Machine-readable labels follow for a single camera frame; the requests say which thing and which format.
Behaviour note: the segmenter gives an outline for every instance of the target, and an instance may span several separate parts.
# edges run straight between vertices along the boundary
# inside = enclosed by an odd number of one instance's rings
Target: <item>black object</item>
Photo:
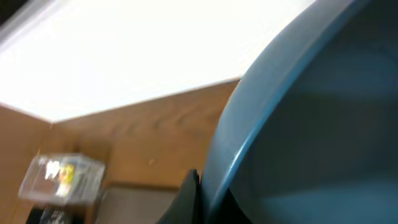
[[[190,170],[180,186],[178,195],[158,224],[201,224],[203,223],[201,206],[199,176],[196,170]],[[221,204],[216,223],[250,224],[251,222],[228,191]]]
[[[180,186],[178,195],[158,224],[199,224],[201,220],[200,184],[196,170],[188,174]]]
[[[39,224],[72,224],[72,217],[59,208],[46,208]]]
[[[53,224],[54,222],[52,223],[49,221],[51,221],[52,218],[58,217],[61,213],[64,212],[59,208],[41,209],[33,207],[29,213],[26,224]],[[78,215],[66,215],[66,213],[62,216],[64,221],[63,224],[84,224],[84,217]]]
[[[2,0],[0,4],[0,27],[26,2],[27,0]]]

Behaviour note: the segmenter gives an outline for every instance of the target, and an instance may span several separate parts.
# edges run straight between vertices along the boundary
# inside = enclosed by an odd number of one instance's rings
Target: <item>clear plastic box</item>
[[[55,205],[92,203],[104,170],[102,162],[81,154],[39,155],[30,163],[18,196]]]

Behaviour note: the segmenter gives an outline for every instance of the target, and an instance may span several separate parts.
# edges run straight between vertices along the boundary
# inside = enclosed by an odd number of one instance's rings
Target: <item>wood grain surface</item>
[[[75,150],[107,163],[105,183],[178,187],[201,171],[218,118],[238,81],[54,125]]]

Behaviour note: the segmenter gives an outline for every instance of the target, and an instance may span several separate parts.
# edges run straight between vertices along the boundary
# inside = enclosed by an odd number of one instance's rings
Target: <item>blurry object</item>
[[[201,224],[200,178],[196,170],[189,170],[171,206],[157,224]]]
[[[60,208],[46,208],[39,224],[72,224],[72,216]]]
[[[25,224],[83,224],[84,217],[61,208],[33,207]]]
[[[36,156],[19,189],[19,197],[56,205],[92,203],[104,169],[103,163],[81,154]]]
[[[27,0],[2,0],[0,1],[0,27],[13,16]]]

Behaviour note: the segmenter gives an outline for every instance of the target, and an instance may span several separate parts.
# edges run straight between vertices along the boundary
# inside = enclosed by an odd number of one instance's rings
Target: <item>curved plastic edge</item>
[[[213,136],[201,178],[205,222],[278,102],[322,47],[368,0],[317,0],[260,54],[233,92]]]

